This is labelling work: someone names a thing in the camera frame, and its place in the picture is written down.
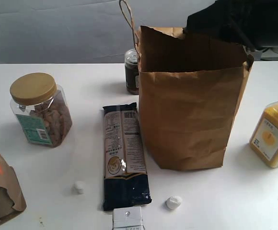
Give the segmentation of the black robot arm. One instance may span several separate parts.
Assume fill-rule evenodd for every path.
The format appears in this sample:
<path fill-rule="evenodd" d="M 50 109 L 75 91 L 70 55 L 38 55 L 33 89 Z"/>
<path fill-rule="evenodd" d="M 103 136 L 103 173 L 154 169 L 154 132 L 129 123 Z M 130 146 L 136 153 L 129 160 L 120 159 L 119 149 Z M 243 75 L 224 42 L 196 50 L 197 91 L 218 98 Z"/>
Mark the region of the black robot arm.
<path fill-rule="evenodd" d="M 184 32 L 242 44 L 253 51 L 278 47 L 278 0 L 217 0 L 189 15 Z"/>

